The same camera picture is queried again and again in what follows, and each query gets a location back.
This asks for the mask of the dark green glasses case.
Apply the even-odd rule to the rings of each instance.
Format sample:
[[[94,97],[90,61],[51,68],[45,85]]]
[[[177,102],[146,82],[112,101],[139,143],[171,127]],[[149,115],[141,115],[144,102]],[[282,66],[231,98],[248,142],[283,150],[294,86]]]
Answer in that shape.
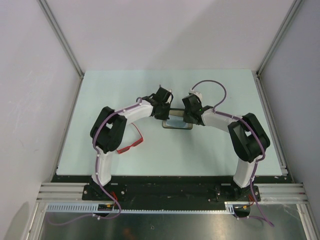
[[[193,124],[184,121],[184,113],[183,108],[171,108],[168,119],[162,121],[162,127],[164,129],[191,130]]]

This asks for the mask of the red sunglasses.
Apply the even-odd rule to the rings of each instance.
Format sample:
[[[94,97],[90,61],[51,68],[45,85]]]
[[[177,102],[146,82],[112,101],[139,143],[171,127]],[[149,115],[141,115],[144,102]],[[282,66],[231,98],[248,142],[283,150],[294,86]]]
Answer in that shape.
[[[116,149],[118,154],[123,154],[129,151],[133,147],[137,147],[144,141],[144,137],[139,130],[138,126],[134,123],[131,123],[125,128],[122,142],[119,147]]]

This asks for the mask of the light blue cleaning cloth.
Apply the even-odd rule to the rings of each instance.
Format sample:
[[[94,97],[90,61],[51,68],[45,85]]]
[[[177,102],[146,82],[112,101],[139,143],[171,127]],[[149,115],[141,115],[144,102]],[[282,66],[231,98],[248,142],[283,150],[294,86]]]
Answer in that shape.
[[[168,119],[166,125],[172,128],[187,128],[188,124],[181,119]]]

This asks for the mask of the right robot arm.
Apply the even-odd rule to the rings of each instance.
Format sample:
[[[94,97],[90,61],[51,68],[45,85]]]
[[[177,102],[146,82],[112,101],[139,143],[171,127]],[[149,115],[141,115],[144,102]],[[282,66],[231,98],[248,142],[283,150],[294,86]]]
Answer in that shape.
[[[233,149],[238,156],[236,172],[230,185],[230,194],[242,201],[253,189],[258,163],[265,159],[266,150],[271,145],[264,128],[253,113],[235,116],[214,110],[212,106],[202,106],[195,94],[182,99],[183,120],[186,123],[213,127],[230,135]]]

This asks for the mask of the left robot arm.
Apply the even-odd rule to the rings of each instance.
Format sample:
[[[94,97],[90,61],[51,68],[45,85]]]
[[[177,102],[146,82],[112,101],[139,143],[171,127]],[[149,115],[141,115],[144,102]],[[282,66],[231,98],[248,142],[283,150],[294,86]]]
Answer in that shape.
[[[106,106],[101,110],[90,131],[92,147],[96,151],[91,178],[96,183],[93,194],[98,199],[114,198],[107,184],[112,178],[113,153],[122,143],[127,125],[148,117],[167,120],[173,99],[172,90],[160,86],[157,92],[138,97],[133,105],[118,110]]]

